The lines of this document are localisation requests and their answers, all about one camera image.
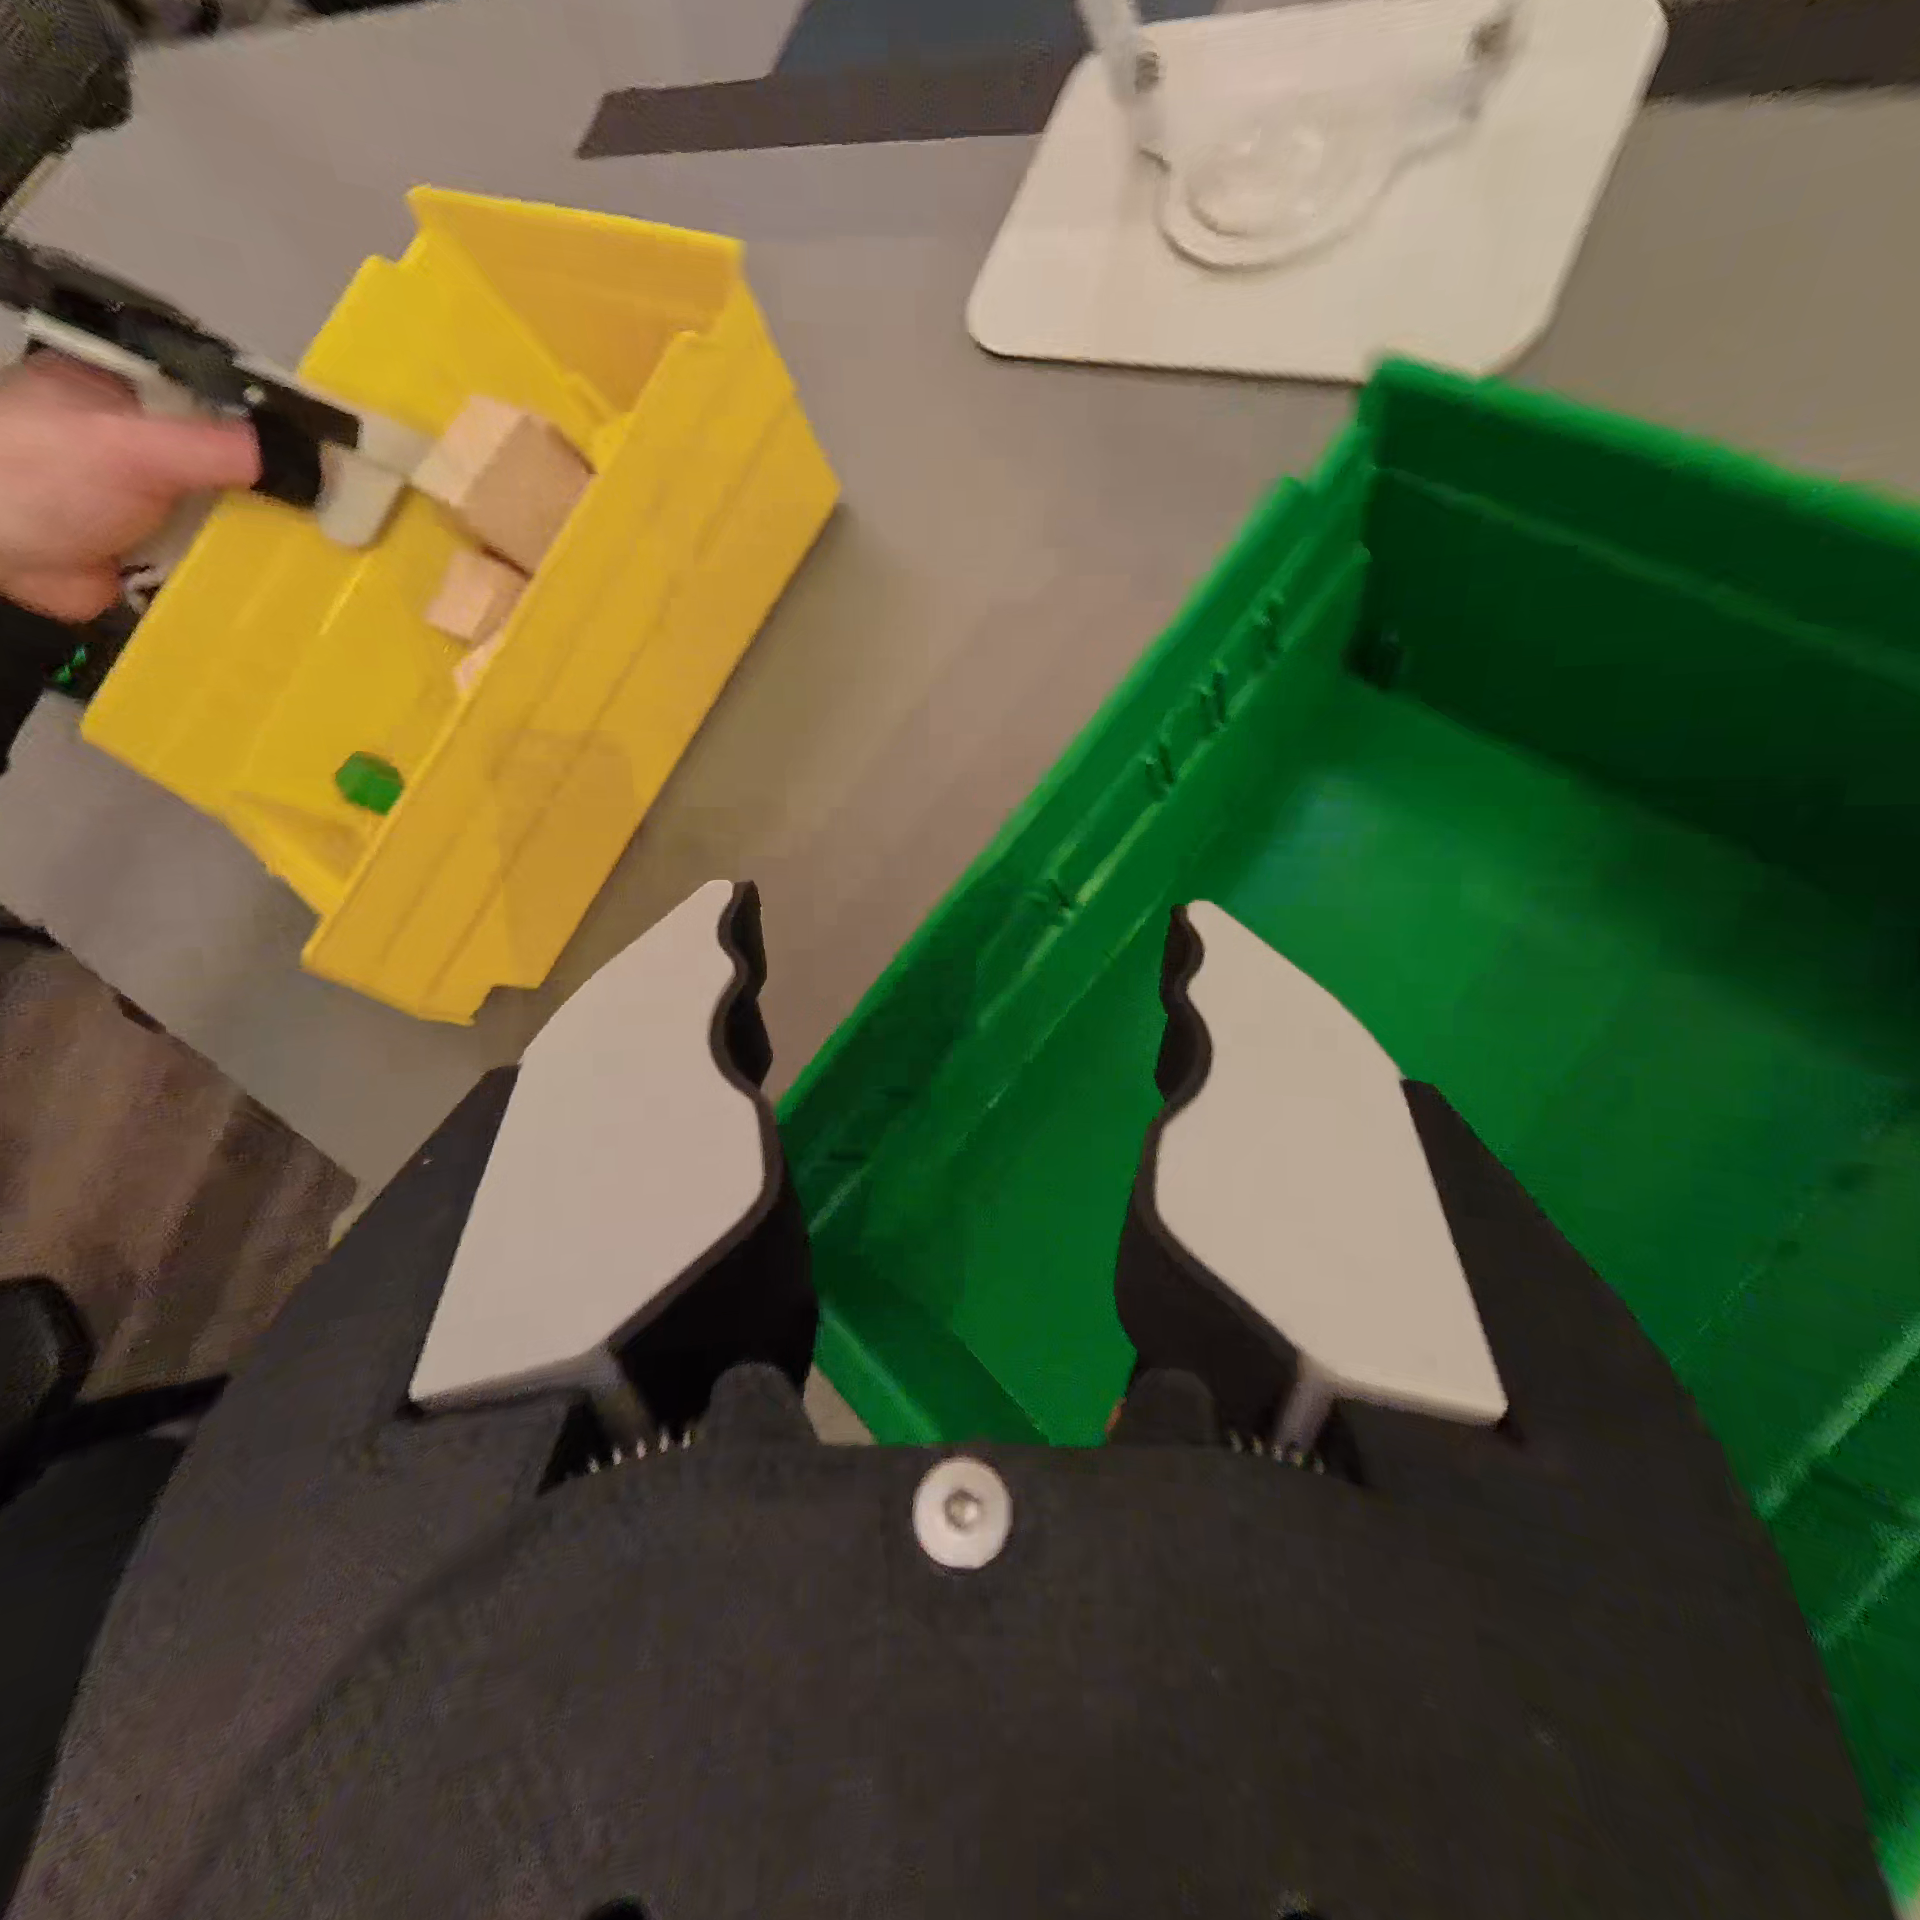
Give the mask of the dark cloth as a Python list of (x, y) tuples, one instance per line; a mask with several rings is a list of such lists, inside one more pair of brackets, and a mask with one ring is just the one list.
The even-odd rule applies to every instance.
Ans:
[(3, 208), (130, 112), (130, 41), (111, 6), (3, 6)]

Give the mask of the yellow plastic box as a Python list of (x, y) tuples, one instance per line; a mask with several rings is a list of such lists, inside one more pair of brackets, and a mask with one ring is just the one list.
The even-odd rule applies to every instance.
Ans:
[[(437, 185), (299, 370), (442, 434), (472, 395), (555, 426), (592, 486), (461, 697), (426, 608), (426, 497), (367, 550), (227, 501), (85, 706), (86, 745), (228, 831), (312, 914), (302, 967), (469, 1024), (539, 987), (839, 499), (738, 241)], [(378, 819), (332, 777), (404, 776)]]

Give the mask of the pile of plain wooden cubes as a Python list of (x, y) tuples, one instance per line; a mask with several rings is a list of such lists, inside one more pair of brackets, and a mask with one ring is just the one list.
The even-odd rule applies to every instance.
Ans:
[(554, 424), (472, 395), (407, 478), (454, 531), (423, 617), (454, 645), (453, 683), (467, 697), (587, 494), (592, 466)]

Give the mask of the green plastic box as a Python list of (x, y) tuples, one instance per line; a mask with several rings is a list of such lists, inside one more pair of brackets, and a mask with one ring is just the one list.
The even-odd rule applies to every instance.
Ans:
[(1916, 497), (1394, 362), (784, 1096), (883, 1443), (1088, 1443), (1168, 912), (1437, 1087), (1723, 1443), (1916, 1898)]

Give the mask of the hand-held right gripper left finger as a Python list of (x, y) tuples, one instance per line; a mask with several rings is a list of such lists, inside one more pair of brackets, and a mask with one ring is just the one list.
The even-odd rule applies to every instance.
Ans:
[(808, 1230), (765, 1096), (762, 899), (708, 880), (526, 1050), (408, 1383), (420, 1414), (570, 1398), (614, 1449), (695, 1430), (718, 1382), (802, 1392)]

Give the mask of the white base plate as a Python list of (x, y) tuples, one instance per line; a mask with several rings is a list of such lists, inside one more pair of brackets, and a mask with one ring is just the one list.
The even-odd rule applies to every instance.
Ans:
[[(1280, 6), (1147, 24), (1176, 136), (1284, 90), (1421, 78), (1484, 6)], [(1207, 272), (1162, 241), (1088, 48), (1062, 85), (966, 304), (999, 357), (1358, 384), (1392, 354), (1509, 370), (1546, 331), (1666, 45), (1651, 2), (1525, 6), (1477, 127), (1394, 182), (1338, 246)]]

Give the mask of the person's left hand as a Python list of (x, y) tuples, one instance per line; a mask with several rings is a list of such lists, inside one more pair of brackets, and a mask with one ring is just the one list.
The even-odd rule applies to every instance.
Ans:
[(3, 381), (3, 594), (91, 621), (182, 501), (259, 474), (252, 426), (150, 416), (111, 376), (35, 353)]

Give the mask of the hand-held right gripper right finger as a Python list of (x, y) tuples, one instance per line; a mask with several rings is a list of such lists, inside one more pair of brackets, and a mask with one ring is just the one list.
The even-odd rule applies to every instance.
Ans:
[(1114, 1441), (1308, 1461), (1355, 1409), (1495, 1433), (1507, 1387), (1392, 1057), (1218, 903), (1171, 911), (1159, 1009)]

